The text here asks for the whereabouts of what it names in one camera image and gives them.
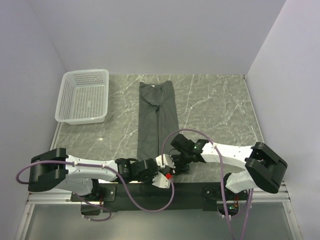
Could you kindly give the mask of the dark grey t shirt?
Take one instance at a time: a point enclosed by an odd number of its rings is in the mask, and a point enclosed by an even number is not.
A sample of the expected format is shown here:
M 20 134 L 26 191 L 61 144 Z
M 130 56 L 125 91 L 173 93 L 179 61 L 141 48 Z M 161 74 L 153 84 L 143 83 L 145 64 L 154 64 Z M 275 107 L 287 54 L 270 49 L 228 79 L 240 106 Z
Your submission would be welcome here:
M 155 159 L 171 150 L 165 139 L 179 129 L 173 83 L 139 83 L 137 160 Z

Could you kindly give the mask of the white perforated plastic basket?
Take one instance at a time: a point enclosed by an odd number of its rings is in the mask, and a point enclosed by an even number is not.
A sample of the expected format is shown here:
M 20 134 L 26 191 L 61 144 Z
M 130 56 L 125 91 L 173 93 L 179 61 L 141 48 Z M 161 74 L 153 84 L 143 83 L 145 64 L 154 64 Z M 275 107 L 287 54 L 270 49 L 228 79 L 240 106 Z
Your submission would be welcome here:
M 108 112 L 108 98 L 106 69 L 66 72 L 60 84 L 55 120 L 69 125 L 102 123 Z

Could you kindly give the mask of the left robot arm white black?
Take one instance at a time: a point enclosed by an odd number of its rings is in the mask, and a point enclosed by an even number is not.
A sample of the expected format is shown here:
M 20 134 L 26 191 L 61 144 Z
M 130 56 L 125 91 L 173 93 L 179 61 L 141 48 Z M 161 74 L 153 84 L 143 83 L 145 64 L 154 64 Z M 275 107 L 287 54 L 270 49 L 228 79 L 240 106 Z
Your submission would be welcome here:
M 74 157 L 65 148 L 56 148 L 37 155 L 31 163 L 59 161 L 32 166 L 28 191 L 46 192 L 54 188 L 77 193 L 88 201 L 100 195 L 99 180 L 120 183 L 137 181 L 151 183 L 158 175 L 157 162 L 150 158 L 138 161 L 134 158 L 98 161 Z

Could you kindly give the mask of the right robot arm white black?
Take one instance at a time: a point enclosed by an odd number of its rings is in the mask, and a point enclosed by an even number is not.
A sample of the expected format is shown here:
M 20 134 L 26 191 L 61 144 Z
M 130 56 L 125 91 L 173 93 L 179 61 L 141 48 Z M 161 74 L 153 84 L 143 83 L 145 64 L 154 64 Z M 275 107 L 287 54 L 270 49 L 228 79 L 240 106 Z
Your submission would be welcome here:
M 178 134 L 170 145 L 180 152 L 173 157 L 176 170 L 198 162 L 222 163 L 242 169 L 223 177 L 219 193 L 226 200 L 255 188 L 270 194 L 278 193 L 288 168 L 287 162 L 263 142 L 256 142 L 254 146 L 234 146 L 211 143 L 207 139 L 193 142 Z

